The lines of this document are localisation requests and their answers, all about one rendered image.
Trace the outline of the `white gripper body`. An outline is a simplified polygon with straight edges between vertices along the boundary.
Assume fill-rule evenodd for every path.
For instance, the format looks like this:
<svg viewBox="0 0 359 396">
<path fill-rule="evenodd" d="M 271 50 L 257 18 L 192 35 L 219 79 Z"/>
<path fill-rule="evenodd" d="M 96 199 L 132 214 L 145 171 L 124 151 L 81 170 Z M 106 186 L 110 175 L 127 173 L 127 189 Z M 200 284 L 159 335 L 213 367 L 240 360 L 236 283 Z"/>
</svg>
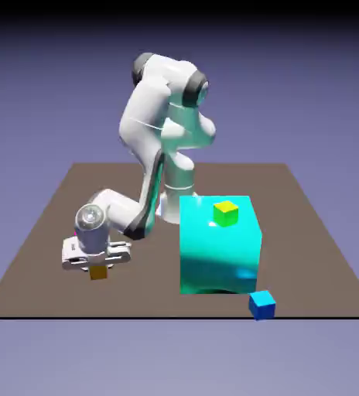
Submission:
<svg viewBox="0 0 359 396">
<path fill-rule="evenodd" d="M 128 242 L 108 242 L 105 251 L 99 254 L 88 254 L 80 248 L 77 236 L 68 237 L 63 241 L 62 266 L 65 270 L 88 271 L 92 267 L 108 267 L 129 262 L 131 260 Z"/>
</svg>

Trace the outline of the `small orange cube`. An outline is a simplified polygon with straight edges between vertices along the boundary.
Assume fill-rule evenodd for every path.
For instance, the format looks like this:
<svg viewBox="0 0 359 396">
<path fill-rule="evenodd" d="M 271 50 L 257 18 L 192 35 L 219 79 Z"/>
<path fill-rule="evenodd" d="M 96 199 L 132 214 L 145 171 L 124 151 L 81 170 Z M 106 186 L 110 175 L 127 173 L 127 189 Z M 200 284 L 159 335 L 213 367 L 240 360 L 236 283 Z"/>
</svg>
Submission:
<svg viewBox="0 0 359 396">
<path fill-rule="evenodd" d="M 108 268 L 106 265 L 90 266 L 89 275 L 92 281 L 106 279 L 108 277 Z"/>
</svg>

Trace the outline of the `small green cube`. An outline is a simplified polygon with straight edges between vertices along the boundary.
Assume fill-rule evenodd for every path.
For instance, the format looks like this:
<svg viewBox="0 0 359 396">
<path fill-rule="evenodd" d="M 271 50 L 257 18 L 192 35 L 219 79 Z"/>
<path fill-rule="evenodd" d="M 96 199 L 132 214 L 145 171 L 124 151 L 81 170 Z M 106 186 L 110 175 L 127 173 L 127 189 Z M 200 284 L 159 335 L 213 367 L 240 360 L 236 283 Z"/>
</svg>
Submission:
<svg viewBox="0 0 359 396">
<path fill-rule="evenodd" d="M 214 204 L 214 223 L 221 227 L 229 227 L 238 222 L 239 208 L 231 201 L 223 201 Z"/>
</svg>

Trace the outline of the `small blue cube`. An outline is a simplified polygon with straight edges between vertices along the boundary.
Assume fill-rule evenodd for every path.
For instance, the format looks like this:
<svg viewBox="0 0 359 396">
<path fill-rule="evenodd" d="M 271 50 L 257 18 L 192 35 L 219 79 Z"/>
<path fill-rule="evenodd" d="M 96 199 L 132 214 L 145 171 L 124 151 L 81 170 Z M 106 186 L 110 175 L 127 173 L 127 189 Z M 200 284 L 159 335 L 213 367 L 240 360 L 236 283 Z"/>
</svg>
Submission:
<svg viewBox="0 0 359 396">
<path fill-rule="evenodd" d="M 268 290 L 249 294 L 248 308 L 255 320 L 273 319 L 276 301 Z"/>
</svg>

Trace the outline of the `large cyan box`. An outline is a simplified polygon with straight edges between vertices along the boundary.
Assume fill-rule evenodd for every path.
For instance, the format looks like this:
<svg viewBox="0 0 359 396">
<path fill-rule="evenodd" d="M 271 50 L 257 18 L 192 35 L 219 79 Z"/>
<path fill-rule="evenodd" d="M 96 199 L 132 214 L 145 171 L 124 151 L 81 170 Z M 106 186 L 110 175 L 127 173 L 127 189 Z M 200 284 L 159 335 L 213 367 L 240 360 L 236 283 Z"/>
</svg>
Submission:
<svg viewBox="0 0 359 396">
<path fill-rule="evenodd" d="M 214 223 L 215 203 L 231 201 L 238 222 Z M 183 196 L 179 205 L 180 287 L 182 294 L 256 290 L 262 231 L 249 196 Z"/>
</svg>

